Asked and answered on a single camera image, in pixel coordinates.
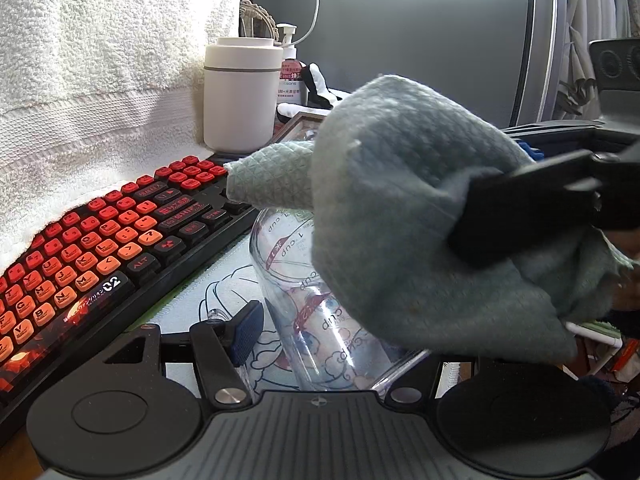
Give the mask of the clear plastic measuring cup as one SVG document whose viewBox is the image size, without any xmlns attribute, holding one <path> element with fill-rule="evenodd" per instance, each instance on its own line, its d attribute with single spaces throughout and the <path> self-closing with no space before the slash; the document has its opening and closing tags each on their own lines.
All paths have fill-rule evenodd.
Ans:
<svg viewBox="0 0 640 480">
<path fill-rule="evenodd" d="M 374 390 L 427 357 L 371 335 L 336 299 L 311 263 L 314 217 L 262 210 L 250 232 L 250 258 L 265 306 L 299 387 L 306 391 Z"/>
</svg>

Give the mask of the cartoon print desk mat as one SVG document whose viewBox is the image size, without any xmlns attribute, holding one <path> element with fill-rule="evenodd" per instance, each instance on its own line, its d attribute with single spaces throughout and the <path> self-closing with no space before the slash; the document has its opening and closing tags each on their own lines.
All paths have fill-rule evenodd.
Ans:
<svg viewBox="0 0 640 480">
<path fill-rule="evenodd" d="M 164 334 L 183 333 L 206 318 L 228 320 L 250 300 L 262 301 L 264 297 L 250 263 L 248 239 L 243 238 L 208 268 L 172 290 L 134 326 L 151 323 L 160 326 Z M 265 390 L 298 389 L 268 312 L 264 313 L 262 334 L 238 372 L 255 396 Z"/>
</svg>

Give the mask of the red and black keyboard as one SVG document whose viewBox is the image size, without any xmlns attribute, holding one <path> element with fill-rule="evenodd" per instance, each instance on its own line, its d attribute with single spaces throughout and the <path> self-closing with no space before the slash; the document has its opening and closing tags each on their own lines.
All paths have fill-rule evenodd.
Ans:
<svg viewBox="0 0 640 480">
<path fill-rule="evenodd" d="M 66 212 L 1 277 L 1 430 L 37 391 L 203 269 L 257 216 L 221 158 L 186 156 Z"/>
</svg>

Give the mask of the grey window curtain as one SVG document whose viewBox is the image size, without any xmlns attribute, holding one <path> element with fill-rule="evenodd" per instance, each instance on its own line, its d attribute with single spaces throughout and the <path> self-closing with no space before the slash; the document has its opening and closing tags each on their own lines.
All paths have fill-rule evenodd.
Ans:
<svg viewBox="0 0 640 480">
<path fill-rule="evenodd" d="M 639 0 L 566 0 L 558 93 L 553 117 L 600 116 L 596 72 L 588 47 L 594 40 L 639 35 Z"/>
</svg>

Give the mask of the brown framed picture box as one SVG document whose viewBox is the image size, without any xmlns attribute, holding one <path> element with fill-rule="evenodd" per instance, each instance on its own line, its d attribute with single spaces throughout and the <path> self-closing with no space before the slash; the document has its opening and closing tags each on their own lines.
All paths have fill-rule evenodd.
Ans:
<svg viewBox="0 0 640 480">
<path fill-rule="evenodd" d="M 273 136 L 272 143 L 314 140 L 323 121 L 323 115 L 299 112 Z"/>
</svg>

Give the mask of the white black plush toy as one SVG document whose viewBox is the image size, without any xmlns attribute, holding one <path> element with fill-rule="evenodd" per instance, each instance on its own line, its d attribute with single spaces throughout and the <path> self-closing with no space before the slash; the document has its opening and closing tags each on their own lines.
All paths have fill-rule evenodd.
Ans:
<svg viewBox="0 0 640 480">
<path fill-rule="evenodd" d="M 298 113 L 326 116 L 339 102 L 350 96 L 349 92 L 331 89 L 316 63 L 305 65 L 300 76 L 307 90 L 307 104 L 278 104 L 276 116 L 280 122 L 288 122 Z"/>
</svg>

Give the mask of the pink label pump bottle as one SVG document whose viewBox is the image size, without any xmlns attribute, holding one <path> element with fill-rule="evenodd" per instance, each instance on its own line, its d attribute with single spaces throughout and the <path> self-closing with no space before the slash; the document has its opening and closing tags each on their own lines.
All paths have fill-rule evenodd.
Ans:
<svg viewBox="0 0 640 480">
<path fill-rule="evenodd" d="M 304 64 L 297 58 L 297 49 L 294 46 L 296 26 L 280 23 L 277 24 L 277 29 L 281 33 L 281 47 L 283 49 L 278 103 L 305 105 L 307 102 L 307 87 L 302 77 Z"/>
</svg>

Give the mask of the white cylindrical humidifier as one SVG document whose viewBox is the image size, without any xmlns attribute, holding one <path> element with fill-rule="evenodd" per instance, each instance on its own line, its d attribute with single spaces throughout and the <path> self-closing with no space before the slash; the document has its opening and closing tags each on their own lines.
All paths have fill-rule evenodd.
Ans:
<svg viewBox="0 0 640 480">
<path fill-rule="evenodd" d="M 206 47 L 204 142 L 246 154 L 272 138 L 283 49 L 271 38 L 224 37 Z"/>
</svg>

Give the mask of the large white terry towel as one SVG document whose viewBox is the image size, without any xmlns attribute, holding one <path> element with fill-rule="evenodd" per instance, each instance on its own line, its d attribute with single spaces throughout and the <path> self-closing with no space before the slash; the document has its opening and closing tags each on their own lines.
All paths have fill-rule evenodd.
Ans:
<svg viewBox="0 0 640 480">
<path fill-rule="evenodd" d="M 1 263 L 48 223 L 203 155 L 206 47 L 240 0 L 1 0 Z"/>
</svg>

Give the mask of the ornate vintage mirror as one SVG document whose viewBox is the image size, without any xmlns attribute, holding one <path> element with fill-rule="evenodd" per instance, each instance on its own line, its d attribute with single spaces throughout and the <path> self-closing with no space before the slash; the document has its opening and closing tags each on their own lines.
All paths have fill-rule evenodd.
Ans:
<svg viewBox="0 0 640 480">
<path fill-rule="evenodd" d="M 250 0 L 240 0 L 240 24 L 241 37 L 271 38 L 279 42 L 279 31 L 276 21 L 262 6 Z"/>
</svg>

